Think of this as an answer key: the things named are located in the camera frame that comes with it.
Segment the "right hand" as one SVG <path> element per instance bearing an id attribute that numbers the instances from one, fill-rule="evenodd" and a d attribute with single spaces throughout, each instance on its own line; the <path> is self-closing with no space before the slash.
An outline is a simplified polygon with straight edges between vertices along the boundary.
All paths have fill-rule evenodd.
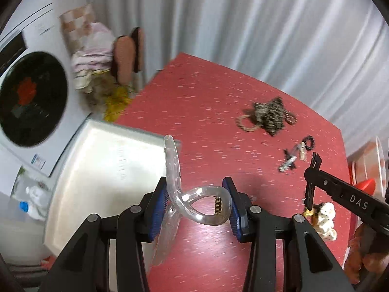
<path id="1" fill-rule="evenodd" d="M 344 263 L 344 272 L 352 285 L 361 281 L 360 271 L 382 275 L 388 266 L 388 237 L 381 237 L 362 223 L 349 241 L 349 255 Z"/>

